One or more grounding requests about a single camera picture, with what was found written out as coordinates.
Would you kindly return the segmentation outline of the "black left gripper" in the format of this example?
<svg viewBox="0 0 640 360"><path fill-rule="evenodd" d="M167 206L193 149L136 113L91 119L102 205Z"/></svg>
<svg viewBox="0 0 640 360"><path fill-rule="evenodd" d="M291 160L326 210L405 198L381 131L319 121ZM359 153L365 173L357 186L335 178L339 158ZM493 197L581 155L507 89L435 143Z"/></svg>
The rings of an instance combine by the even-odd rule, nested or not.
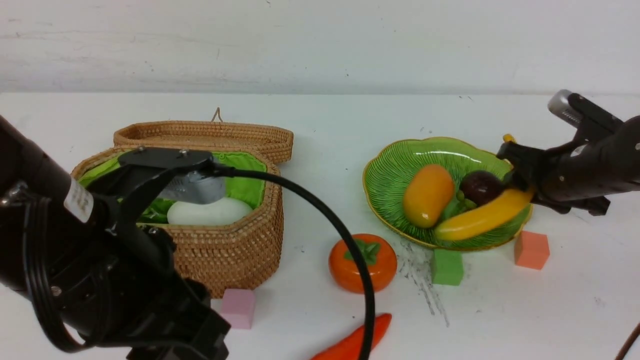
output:
<svg viewBox="0 0 640 360"><path fill-rule="evenodd" d="M30 302L45 336L70 354L128 347L128 360L225 360L231 326L210 308L206 287L176 271L171 235L130 230L144 255L160 255L159 269L106 231L78 237L62 254L46 221L30 228Z"/></svg>

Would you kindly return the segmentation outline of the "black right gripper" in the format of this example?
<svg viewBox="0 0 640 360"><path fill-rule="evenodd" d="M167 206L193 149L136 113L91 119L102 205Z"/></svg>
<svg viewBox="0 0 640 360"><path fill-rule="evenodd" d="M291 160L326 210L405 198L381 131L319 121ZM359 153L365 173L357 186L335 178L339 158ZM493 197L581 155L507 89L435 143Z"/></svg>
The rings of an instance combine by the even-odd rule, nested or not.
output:
<svg viewBox="0 0 640 360"><path fill-rule="evenodd" d="M551 162L549 149L506 141L496 157L510 163L505 176L508 187L533 191L540 200L560 205L558 212L572 208L592 216L608 212L607 196L639 191L640 119L628 119L612 135L582 146L579 153L565 153Z"/></svg>

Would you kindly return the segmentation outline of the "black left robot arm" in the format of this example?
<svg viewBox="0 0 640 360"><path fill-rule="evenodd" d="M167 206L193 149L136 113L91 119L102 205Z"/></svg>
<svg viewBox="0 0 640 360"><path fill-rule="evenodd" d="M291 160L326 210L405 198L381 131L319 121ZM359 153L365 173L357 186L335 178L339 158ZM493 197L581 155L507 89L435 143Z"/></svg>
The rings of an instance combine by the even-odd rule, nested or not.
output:
<svg viewBox="0 0 640 360"><path fill-rule="evenodd" d="M1 120L1 283L30 301L58 350L128 347L129 360L225 360L230 324L175 267L166 231L138 225L178 178L195 203L236 170L210 153L142 146L88 187Z"/></svg>

